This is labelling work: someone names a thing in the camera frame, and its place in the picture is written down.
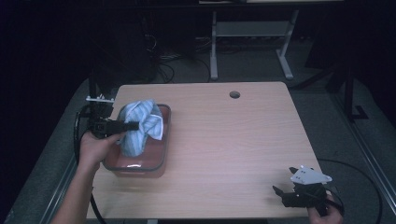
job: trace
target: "blue striped cloth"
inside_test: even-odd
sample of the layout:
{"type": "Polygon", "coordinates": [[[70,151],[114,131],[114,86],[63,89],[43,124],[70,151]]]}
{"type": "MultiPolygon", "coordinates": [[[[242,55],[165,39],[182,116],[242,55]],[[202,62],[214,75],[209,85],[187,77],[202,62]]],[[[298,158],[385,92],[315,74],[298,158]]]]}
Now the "blue striped cloth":
{"type": "Polygon", "coordinates": [[[126,105],[120,112],[120,120],[125,123],[139,121],[139,130],[128,131],[120,140],[122,154],[136,157],[143,153],[148,136],[163,138],[163,115],[154,100],[136,101],[126,105]]]}

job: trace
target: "white and blue towel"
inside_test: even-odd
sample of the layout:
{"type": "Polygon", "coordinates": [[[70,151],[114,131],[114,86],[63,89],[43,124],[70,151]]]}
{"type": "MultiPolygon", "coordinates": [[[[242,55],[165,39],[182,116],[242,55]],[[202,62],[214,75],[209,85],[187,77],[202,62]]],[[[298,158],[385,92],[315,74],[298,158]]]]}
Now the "white and blue towel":
{"type": "Polygon", "coordinates": [[[126,105],[120,112],[120,120],[125,123],[139,122],[139,130],[128,131],[120,140],[122,154],[136,157],[143,153],[148,136],[163,138],[163,115],[154,100],[136,101],[126,105]]]}

